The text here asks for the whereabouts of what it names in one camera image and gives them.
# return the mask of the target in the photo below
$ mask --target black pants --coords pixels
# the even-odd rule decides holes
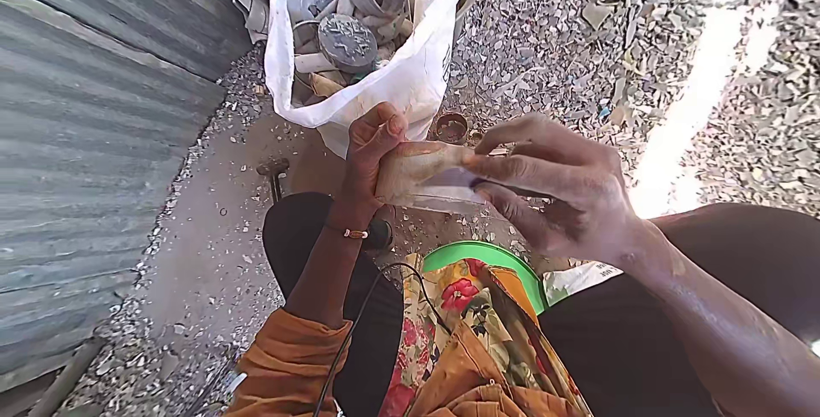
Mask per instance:
[[[265,217],[262,240],[285,297],[331,204],[324,194],[294,194]],[[816,219],[726,203],[654,222],[692,261],[798,338],[820,339]],[[346,319],[355,317],[376,276],[373,262],[360,255],[344,302]],[[334,382],[346,415],[377,415],[393,372],[402,312],[401,295],[381,278]],[[630,276],[613,277],[561,301],[539,322],[596,417],[718,415],[657,300]]]

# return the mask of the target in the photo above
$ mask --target green container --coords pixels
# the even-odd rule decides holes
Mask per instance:
[[[536,272],[515,254],[495,244],[484,241],[458,241],[442,245],[424,258],[422,271],[441,269],[462,258],[477,258],[490,266],[514,270],[521,280],[521,285],[524,286],[524,291],[527,292],[532,307],[536,309],[536,314],[541,314],[546,309],[546,297]]]

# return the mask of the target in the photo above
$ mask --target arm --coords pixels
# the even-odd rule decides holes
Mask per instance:
[[[820,358],[643,224],[641,251],[621,269],[661,301],[716,401],[738,417],[820,414]]]
[[[226,415],[310,415],[336,352],[350,329],[342,318],[344,298],[362,240],[339,230],[363,231],[381,206],[373,192],[379,160],[402,140],[407,119],[379,103],[350,126],[342,190],[328,212],[302,275],[282,309],[265,322],[240,360],[248,374],[234,392]],[[346,352],[334,373],[342,369]],[[322,415],[335,415],[332,388]]]
[[[508,158],[490,158],[518,142]],[[541,115],[487,132],[466,167],[476,190],[548,256],[620,267],[661,302],[703,384],[736,417],[820,415],[820,358],[706,274],[632,211],[618,153]],[[502,185],[550,194],[543,211]]]
[[[284,309],[330,328],[342,325],[344,297],[362,240],[339,230],[364,231],[381,204],[373,196],[379,161],[404,140],[407,119],[388,103],[379,103],[350,126],[347,170],[338,200],[307,259]]]

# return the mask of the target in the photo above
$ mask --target black cable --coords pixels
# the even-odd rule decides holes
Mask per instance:
[[[322,393],[319,395],[319,401],[316,402],[316,409],[313,410],[313,417],[318,417],[319,412],[322,410],[322,402],[325,400],[325,396],[327,396],[328,387],[331,385],[331,379],[333,378],[333,370],[336,369],[336,365],[339,363],[339,359],[342,357],[342,352],[344,351],[344,348],[348,345],[348,343],[350,342],[350,339],[354,335],[354,329],[356,328],[356,325],[358,324],[359,318],[362,317],[362,313],[364,313],[364,307],[367,306],[367,301],[370,300],[370,296],[373,294],[373,290],[375,289],[376,283],[379,282],[379,278],[382,277],[382,274],[384,274],[384,272],[386,272],[389,269],[395,268],[395,267],[408,267],[408,268],[410,268],[410,271],[412,271],[413,274],[418,278],[418,283],[419,283],[419,286],[422,287],[422,294],[424,296],[424,299],[427,302],[427,305],[430,306],[430,309],[433,310],[433,314],[436,315],[436,320],[438,321],[439,326],[441,326],[441,328],[445,329],[445,331],[447,332],[448,335],[453,335],[453,332],[450,331],[450,329],[445,324],[445,320],[441,317],[439,312],[436,311],[436,307],[433,305],[433,302],[430,301],[430,297],[427,296],[427,291],[424,288],[424,278],[422,278],[422,275],[420,273],[418,273],[418,271],[414,267],[412,267],[408,264],[405,264],[405,263],[399,262],[399,263],[396,263],[396,264],[387,265],[386,267],[382,268],[381,271],[379,271],[379,274],[375,275],[375,278],[373,279],[373,284],[371,284],[370,290],[367,291],[367,295],[364,297],[364,300],[362,302],[362,307],[359,309],[359,312],[356,315],[356,319],[354,319],[354,325],[350,327],[350,330],[348,331],[348,334],[346,336],[344,336],[344,340],[342,341],[342,346],[339,347],[339,351],[336,352],[336,357],[333,359],[333,363],[331,364],[331,370],[327,371],[327,379],[325,379],[325,384],[322,385]]]

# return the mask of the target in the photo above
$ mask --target hand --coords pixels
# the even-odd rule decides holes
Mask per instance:
[[[379,161],[404,141],[407,118],[390,103],[375,105],[350,125],[347,170],[344,172],[341,201],[366,209],[373,216],[381,203],[374,196],[379,177]]]
[[[511,142],[518,143],[511,156],[486,156]],[[614,266],[636,252],[648,223],[632,210],[614,148],[534,113],[488,130],[476,154],[466,168],[495,182],[479,183],[476,192],[518,228],[535,252]],[[498,183],[549,194],[554,201],[539,212]]]

